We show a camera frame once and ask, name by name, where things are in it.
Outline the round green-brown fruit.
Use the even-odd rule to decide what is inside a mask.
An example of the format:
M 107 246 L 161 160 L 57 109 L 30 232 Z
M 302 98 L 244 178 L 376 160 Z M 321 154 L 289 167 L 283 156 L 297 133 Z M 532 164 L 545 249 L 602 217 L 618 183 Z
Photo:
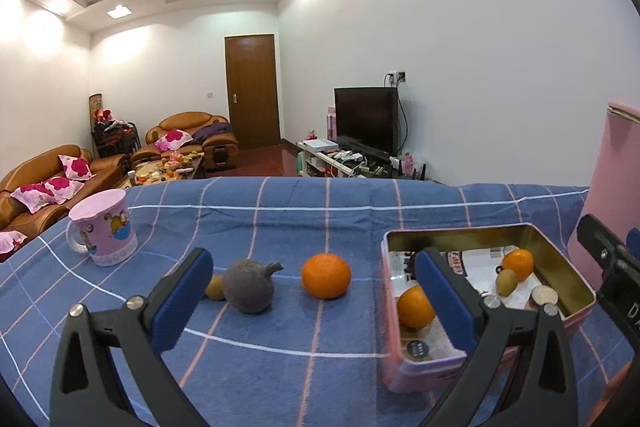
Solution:
M 499 296 L 509 297 L 518 288 L 518 274 L 511 269 L 500 267 L 495 285 Z

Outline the small orange mandarin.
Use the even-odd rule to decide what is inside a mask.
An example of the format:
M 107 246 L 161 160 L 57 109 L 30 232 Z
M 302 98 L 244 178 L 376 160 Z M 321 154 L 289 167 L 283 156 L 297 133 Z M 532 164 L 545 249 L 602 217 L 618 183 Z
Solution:
M 420 285 L 404 291 L 397 300 L 399 322 L 409 329 L 424 329 L 436 317 L 436 312 Z

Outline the small orange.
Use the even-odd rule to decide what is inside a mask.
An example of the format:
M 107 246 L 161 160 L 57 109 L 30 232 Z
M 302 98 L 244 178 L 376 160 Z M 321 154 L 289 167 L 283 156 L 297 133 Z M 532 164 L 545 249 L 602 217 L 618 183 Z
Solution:
M 511 270 L 519 282 L 524 282 L 535 269 L 533 254 L 524 248 L 515 249 L 506 254 L 501 262 L 503 270 Z

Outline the pink metal tin box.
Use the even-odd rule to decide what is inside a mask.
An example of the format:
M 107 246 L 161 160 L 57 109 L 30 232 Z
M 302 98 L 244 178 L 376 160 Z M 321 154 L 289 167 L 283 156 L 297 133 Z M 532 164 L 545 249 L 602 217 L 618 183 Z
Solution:
M 388 232 L 381 279 L 382 381 L 396 393 L 449 384 L 480 342 L 489 308 L 534 317 L 551 303 L 574 333 L 596 301 L 531 223 Z

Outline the small green kiwi fruit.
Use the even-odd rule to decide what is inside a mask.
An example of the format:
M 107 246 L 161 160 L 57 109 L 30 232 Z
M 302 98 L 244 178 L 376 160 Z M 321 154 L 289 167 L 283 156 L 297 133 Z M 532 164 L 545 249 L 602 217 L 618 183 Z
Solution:
M 214 301 L 222 301 L 226 299 L 226 297 L 224 297 L 224 288 L 222 288 L 222 283 L 224 283 L 224 277 L 222 275 L 214 274 L 206 286 L 205 296 Z

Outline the purple fig-shaped fruit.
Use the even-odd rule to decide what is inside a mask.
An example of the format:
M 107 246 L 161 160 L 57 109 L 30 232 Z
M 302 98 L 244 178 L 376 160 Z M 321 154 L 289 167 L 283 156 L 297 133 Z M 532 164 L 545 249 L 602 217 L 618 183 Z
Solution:
M 230 306 L 245 314 L 258 314 L 272 303 L 272 276 L 283 269 L 280 262 L 261 265 L 252 259 L 232 263 L 222 278 L 222 292 Z

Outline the printed paper in tin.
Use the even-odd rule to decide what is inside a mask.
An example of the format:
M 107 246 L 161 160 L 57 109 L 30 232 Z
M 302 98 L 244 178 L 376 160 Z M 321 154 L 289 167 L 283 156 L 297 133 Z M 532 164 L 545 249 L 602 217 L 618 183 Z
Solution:
M 530 292 L 534 287 L 542 285 L 535 269 L 524 282 L 518 282 L 518 288 L 509 297 L 501 297 L 496 291 L 495 281 L 503 257 L 518 248 L 521 247 L 509 244 L 454 251 L 449 249 L 439 254 L 447 262 L 450 270 L 467 280 L 481 296 L 496 295 L 510 309 L 535 310 L 537 308 L 529 304 Z M 393 300 L 397 301 L 404 291 L 418 285 L 414 274 L 416 254 L 413 251 L 389 251 L 386 257 L 390 271 L 390 293 Z M 413 360 L 449 359 L 462 355 L 462 351 L 454 347 L 437 315 L 424 329 L 409 329 L 400 322 L 398 327 L 402 349 L 405 355 Z

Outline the pink electric kettle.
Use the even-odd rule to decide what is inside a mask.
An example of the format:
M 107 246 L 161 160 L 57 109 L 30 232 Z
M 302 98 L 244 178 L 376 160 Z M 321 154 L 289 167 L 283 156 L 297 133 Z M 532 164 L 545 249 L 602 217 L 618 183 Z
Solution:
M 608 103 L 599 155 L 579 219 L 593 215 L 623 243 L 639 228 L 639 109 Z

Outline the pink cartoon mug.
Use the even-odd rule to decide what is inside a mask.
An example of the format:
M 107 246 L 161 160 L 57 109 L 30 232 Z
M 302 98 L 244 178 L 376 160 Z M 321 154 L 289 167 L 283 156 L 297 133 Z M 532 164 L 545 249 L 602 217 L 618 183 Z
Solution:
M 126 191 L 111 188 L 78 202 L 68 214 L 67 245 L 100 267 L 118 265 L 138 248 L 126 203 Z

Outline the blue plaid tablecloth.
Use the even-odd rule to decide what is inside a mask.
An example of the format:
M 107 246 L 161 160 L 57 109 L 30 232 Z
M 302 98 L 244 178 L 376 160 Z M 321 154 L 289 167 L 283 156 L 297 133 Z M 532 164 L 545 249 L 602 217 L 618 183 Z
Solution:
M 75 303 L 112 309 L 146 294 L 195 247 L 217 269 L 240 258 L 280 262 L 269 312 L 250 317 L 204 301 L 171 372 L 214 426 L 414 426 L 434 393 L 396 395 L 382 360 L 374 280 L 386 232 L 457 225 L 537 225 L 561 245 L 585 191 L 576 187 L 220 178 L 134 187 L 126 203 L 137 251 L 103 268 L 68 247 L 58 222 L 1 267 L 1 374 L 38 426 L 47 425 L 64 317 Z M 300 270 L 330 253 L 352 270 L 344 295 L 317 299 Z

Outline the brown leather sofa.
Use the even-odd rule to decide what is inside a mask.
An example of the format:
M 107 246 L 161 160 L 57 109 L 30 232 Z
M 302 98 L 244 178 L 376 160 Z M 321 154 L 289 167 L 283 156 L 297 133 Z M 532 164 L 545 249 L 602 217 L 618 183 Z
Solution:
M 94 159 L 74 144 L 30 158 L 1 181 L 1 230 L 30 241 L 81 200 L 114 187 L 128 167 L 126 155 Z

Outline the white tv stand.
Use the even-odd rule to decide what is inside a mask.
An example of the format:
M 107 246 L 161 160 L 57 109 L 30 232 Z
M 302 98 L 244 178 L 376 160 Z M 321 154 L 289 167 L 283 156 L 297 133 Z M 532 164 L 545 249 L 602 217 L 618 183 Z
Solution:
M 303 178 L 392 179 L 401 175 L 396 160 L 342 150 L 328 140 L 307 140 L 296 146 L 296 168 Z

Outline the black flat television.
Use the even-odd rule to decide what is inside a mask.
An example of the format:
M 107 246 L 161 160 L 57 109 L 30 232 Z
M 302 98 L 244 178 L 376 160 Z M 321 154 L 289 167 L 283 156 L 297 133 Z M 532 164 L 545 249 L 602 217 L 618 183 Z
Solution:
M 391 87 L 334 89 L 336 136 L 396 155 L 399 147 L 398 93 Z

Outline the black side shelf rack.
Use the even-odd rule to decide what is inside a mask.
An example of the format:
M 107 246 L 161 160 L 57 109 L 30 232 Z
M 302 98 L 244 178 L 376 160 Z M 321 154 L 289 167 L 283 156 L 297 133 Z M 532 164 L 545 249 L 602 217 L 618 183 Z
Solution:
M 92 130 L 92 139 L 99 158 L 131 155 L 141 147 L 136 125 L 120 120 L 97 122 Z

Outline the brown wooden door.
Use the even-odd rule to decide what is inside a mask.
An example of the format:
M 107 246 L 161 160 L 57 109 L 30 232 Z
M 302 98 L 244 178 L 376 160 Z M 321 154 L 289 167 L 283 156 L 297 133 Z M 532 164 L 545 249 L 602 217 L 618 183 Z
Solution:
M 229 118 L 241 150 L 281 140 L 274 35 L 224 38 Z

